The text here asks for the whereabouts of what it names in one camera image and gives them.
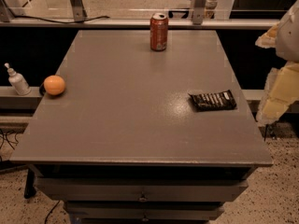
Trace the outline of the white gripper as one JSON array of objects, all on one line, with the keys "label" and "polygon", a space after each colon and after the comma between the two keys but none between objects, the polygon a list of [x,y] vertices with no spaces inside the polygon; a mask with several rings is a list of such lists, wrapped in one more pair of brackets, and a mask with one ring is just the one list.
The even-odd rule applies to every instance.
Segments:
[{"label": "white gripper", "polygon": [[299,100],[299,0],[272,26],[259,36],[255,45],[270,49],[286,61],[280,68],[272,68],[265,81],[263,97],[258,106],[256,120],[261,125],[278,121],[290,105]]}]

